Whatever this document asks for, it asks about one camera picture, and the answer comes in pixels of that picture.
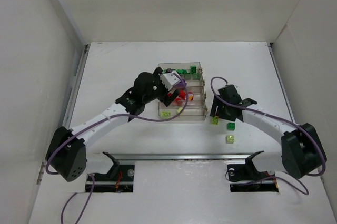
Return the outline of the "green and lime brick top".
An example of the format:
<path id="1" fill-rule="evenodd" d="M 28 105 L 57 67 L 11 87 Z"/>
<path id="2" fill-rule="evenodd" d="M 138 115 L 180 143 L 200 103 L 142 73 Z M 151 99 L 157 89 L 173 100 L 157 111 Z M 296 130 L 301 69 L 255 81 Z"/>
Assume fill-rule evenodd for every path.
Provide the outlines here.
<path id="1" fill-rule="evenodd" d="M 160 116 L 162 117 L 169 117 L 171 115 L 171 112 L 170 111 L 162 111 Z"/>

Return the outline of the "lime brick with red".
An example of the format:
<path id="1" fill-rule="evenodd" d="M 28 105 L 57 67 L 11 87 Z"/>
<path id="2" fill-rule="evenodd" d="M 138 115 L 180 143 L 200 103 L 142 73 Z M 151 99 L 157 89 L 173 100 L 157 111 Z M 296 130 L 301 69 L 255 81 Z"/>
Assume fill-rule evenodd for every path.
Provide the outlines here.
<path id="1" fill-rule="evenodd" d="M 211 124 L 212 125 L 218 125 L 219 124 L 219 117 L 218 116 L 211 117 Z"/>

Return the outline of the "red lego cluster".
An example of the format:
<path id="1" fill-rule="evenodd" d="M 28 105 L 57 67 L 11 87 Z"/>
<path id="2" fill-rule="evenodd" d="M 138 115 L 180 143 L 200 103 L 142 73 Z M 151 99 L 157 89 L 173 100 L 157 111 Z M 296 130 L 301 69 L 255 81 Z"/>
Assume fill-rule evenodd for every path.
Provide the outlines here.
<path id="1" fill-rule="evenodd" d="M 181 90 L 180 93 L 179 93 L 179 97 L 185 99 L 186 98 L 186 92 Z"/>

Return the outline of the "green square brick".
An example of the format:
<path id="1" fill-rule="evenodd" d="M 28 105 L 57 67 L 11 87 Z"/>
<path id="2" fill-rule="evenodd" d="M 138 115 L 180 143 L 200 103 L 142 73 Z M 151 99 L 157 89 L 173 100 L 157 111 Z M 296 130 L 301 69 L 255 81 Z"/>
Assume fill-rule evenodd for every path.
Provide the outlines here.
<path id="1" fill-rule="evenodd" d="M 235 123 L 227 123 L 226 127 L 227 127 L 227 130 L 230 130 L 230 131 L 235 131 L 236 129 Z"/>

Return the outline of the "red flower lego brick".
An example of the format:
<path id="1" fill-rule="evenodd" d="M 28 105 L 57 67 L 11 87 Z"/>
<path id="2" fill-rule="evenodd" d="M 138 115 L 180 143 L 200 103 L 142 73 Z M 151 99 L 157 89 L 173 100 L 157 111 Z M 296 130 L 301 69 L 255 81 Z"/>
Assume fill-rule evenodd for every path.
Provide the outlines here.
<path id="1" fill-rule="evenodd" d="M 186 95 L 186 99 L 188 101 L 192 101 L 194 99 L 194 94 L 192 92 L 188 92 Z"/>

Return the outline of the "lime square brick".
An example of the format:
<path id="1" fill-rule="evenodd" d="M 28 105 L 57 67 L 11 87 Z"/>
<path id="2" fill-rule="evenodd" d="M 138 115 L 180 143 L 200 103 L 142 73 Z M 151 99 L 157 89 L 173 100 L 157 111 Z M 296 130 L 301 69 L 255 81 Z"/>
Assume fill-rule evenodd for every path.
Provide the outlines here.
<path id="1" fill-rule="evenodd" d="M 233 144 L 233 143 L 235 143 L 235 137 L 233 135 L 227 135 L 226 136 L 226 143 L 227 144 Z"/>

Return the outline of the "green stepped lego brick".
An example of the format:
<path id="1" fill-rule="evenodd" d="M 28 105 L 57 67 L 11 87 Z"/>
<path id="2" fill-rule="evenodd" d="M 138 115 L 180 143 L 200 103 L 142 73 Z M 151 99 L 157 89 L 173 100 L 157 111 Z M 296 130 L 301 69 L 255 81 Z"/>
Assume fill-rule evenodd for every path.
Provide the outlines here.
<path id="1" fill-rule="evenodd" d="M 184 75 L 184 74 L 187 74 L 188 71 L 185 70 L 185 69 L 177 69 L 176 72 L 179 74 L 179 75 Z"/>

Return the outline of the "dark green angled brick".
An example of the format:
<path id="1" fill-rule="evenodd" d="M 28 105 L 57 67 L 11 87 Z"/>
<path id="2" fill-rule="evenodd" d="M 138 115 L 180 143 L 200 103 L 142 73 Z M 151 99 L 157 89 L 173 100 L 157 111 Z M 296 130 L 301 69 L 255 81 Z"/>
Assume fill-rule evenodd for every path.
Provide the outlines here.
<path id="1" fill-rule="evenodd" d="M 193 80 L 200 80 L 200 73 L 196 65 L 190 67 L 190 74 L 193 77 Z"/>

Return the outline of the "purple lotus lego brick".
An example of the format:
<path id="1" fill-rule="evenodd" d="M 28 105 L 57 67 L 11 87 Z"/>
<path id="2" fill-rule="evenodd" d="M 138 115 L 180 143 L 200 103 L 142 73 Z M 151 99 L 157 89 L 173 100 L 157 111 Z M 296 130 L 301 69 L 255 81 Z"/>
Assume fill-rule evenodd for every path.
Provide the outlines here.
<path id="1" fill-rule="evenodd" d="M 175 85 L 175 87 L 178 87 L 178 88 L 185 88 L 186 86 L 187 86 L 186 82 L 179 82 Z"/>

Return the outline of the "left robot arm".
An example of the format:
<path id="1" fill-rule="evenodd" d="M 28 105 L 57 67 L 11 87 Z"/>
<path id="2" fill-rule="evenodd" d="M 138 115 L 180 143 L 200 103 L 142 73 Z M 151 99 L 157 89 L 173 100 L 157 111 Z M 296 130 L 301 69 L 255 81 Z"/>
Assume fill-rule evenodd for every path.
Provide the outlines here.
<path id="1" fill-rule="evenodd" d="M 169 106 L 180 93 L 178 85 L 186 86 L 176 71 L 164 73 L 158 67 L 153 73 L 140 73 L 133 86 L 102 113 L 71 129 L 62 126 L 55 131 L 45 156 L 45 171 L 61 175 L 67 182 L 83 173 L 113 178 L 119 161 L 106 151 L 89 156 L 89 147 L 118 126 L 142 119 L 146 104 L 159 100 Z"/>

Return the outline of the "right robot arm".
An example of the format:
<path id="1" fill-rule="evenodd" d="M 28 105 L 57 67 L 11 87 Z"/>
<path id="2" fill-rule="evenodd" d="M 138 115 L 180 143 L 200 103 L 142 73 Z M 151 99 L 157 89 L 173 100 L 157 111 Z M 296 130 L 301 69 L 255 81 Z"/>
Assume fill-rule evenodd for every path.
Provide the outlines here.
<path id="1" fill-rule="evenodd" d="M 256 172 L 286 172 L 296 179 L 321 176 L 327 157 L 311 124 L 298 125 L 273 115 L 251 98 L 242 99 L 234 85 L 213 91 L 211 116 L 239 120 L 267 134 L 280 146 L 278 152 L 259 150 L 247 158 L 246 166 Z"/>

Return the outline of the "clear bin first row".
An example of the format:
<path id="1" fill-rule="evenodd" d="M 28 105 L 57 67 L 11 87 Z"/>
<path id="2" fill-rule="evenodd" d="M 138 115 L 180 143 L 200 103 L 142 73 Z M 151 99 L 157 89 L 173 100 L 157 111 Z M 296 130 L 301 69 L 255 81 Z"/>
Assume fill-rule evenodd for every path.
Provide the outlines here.
<path id="1" fill-rule="evenodd" d="M 163 72 L 167 70 L 176 71 L 185 80 L 201 80 L 202 79 L 202 67 L 200 62 L 189 63 L 161 63 L 158 67 L 162 68 Z"/>

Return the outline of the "aluminium rail front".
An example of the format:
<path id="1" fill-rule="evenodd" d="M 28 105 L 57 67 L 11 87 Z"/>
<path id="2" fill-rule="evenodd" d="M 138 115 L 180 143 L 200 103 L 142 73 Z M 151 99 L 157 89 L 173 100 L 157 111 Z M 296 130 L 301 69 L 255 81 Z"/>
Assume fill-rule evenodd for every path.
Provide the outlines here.
<path id="1" fill-rule="evenodd" d="M 111 154 L 118 160 L 241 160 L 248 154 Z"/>

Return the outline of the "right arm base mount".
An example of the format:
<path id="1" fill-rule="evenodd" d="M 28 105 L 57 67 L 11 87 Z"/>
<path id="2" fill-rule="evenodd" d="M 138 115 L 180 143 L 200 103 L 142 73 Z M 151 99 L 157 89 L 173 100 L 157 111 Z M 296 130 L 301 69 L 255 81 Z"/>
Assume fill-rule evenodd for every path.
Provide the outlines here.
<path id="1" fill-rule="evenodd" d="M 261 153 L 263 151 L 251 154 L 243 161 L 227 163 L 225 177 L 230 182 L 230 192 L 279 192 L 274 178 L 260 181 L 271 176 L 267 171 L 258 171 L 253 165 L 253 158 Z"/>

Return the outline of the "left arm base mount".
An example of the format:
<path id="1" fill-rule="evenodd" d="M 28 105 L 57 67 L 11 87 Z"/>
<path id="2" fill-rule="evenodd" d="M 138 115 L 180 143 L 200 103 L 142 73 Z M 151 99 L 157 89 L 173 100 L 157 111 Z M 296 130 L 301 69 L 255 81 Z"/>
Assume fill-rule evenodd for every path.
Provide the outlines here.
<path id="1" fill-rule="evenodd" d="M 108 152 L 89 155 L 85 192 L 133 192 L 135 163 L 120 161 Z"/>

